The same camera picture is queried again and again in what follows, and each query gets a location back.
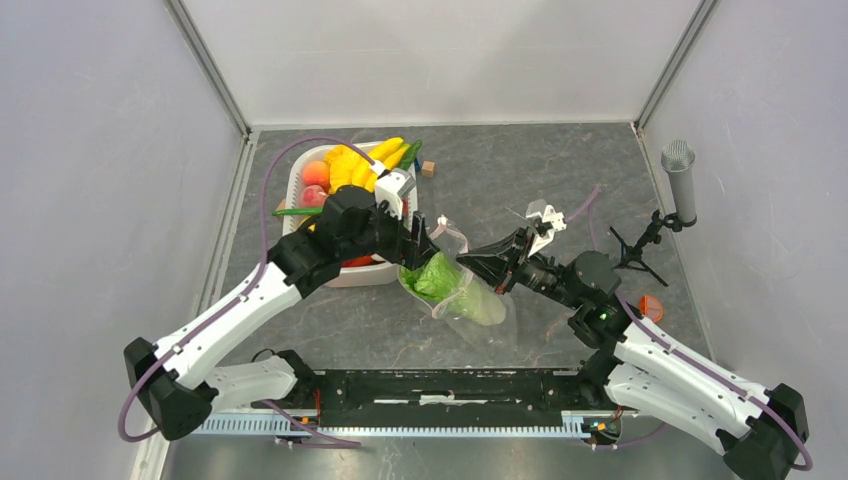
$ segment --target microphone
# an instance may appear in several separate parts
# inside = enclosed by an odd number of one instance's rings
[[[684,227],[695,225],[698,220],[695,213],[695,185],[692,181],[695,151],[686,141],[675,140],[663,147],[660,163],[668,174],[677,218]]]

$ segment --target plastic bag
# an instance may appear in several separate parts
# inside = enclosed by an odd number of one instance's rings
[[[455,261],[457,254],[468,251],[465,235],[444,216],[429,235],[440,252],[418,270],[399,269],[403,288],[432,318],[447,322],[474,347],[514,348],[518,328],[512,299],[496,294]]]

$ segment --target white basket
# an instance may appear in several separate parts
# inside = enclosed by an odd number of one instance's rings
[[[370,153],[371,149],[376,147],[382,142],[370,142],[370,143],[357,143],[355,144],[357,147],[361,148],[365,151],[365,153]],[[300,199],[300,192],[303,190],[303,182],[300,179],[300,172],[303,171],[304,167],[309,162],[312,161],[323,161],[324,155],[327,154],[330,150],[335,148],[335,145],[322,145],[320,147],[315,147],[297,159],[292,165],[291,172],[289,173],[289,186],[288,191],[286,192],[286,208],[297,208],[299,207],[298,201]],[[415,178],[415,166],[409,167],[409,173],[412,175],[412,178]],[[409,207],[410,215],[412,212],[418,210],[418,189],[413,188],[409,195],[407,196],[407,205]],[[283,235],[289,234],[297,229],[297,227],[303,222],[305,217],[303,215],[291,215],[286,216],[283,220]],[[366,285],[385,285],[387,283],[392,283],[397,281],[398,275],[398,266],[392,265],[391,263],[384,262],[379,265],[368,265],[365,267],[354,267],[354,268],[342,268],[341,273],[339,273],[338,278],[335,278],[329,282],[327,282],[328,287],[363,287]]]

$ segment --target microphone stand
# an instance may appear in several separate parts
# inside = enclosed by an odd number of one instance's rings
[[[621,244],[621,260],[618,262],[618,265],[615,268],[624,268],[628,270],[636,270],[637,272],[647,272],[653,275],[654,278],[657,279],[658,282],[662,284],[662,286],[667,287],[668,283],[659,276],[657,272],[655,272],[651,267],[645,264],[644,260],[642,260],[642,253],[649,243],[653,243],[654,245],[659,245],[662,241],[662,235],[660,235],[660,231],[663,227],[671,229],[672,232],[679,232],[683,230],[683,227],[690,227],[694,225],[695,222],[691,222],[689,224],[684,224],[680,217],[677,216],[677,213],[669,213],[665,217],[660,217],[660,211],[654,211],[653,215],[651,215],[651,223],[645,227],[645,233],[639,237],[639,240],[636,241],[636,245],[632,247],[621,238],[621,235],[615,231],[615,228],[610,227],[610,232],[615,235],[615,238],[618,239],[618,243]]]

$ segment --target microphone grille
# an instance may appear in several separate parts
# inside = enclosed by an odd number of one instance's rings
[[[685,140],[675,140],[663,147],[660,163],[666,172],[684,172],[695,163],[695,150]]]

